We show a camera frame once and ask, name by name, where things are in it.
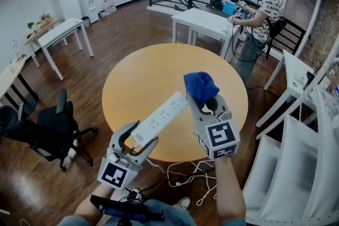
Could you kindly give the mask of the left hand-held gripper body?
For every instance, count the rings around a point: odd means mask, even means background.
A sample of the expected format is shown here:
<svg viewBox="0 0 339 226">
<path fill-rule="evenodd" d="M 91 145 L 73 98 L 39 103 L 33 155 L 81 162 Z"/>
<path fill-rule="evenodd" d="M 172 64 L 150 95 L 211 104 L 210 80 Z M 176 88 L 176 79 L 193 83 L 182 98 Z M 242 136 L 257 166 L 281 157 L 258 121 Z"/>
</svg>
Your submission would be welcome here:
<svg viewBox="0 0 339 226">
<path fill-rule="evenodd" d="M 139 174 L 142 166 L 121 151 L 108 147 L 101 161 L 97 180 L 114 189 L 124 190 Z"/>
</svg>

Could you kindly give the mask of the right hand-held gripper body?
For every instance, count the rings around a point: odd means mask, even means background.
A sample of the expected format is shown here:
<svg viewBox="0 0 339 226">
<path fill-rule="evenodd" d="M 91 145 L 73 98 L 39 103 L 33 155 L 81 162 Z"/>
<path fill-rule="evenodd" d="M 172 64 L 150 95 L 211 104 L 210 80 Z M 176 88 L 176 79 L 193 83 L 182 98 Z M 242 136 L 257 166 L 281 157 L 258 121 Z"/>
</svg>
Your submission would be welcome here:
<svg viewBox="0 0 339 226">
<path fill-rule="evenodd" d="M 240 136 L 229 111 L 211 119 L 199 118 L 194 128 L 199 145 L 211 160 L 230 157 L 237 152 Z"/>
</svg>

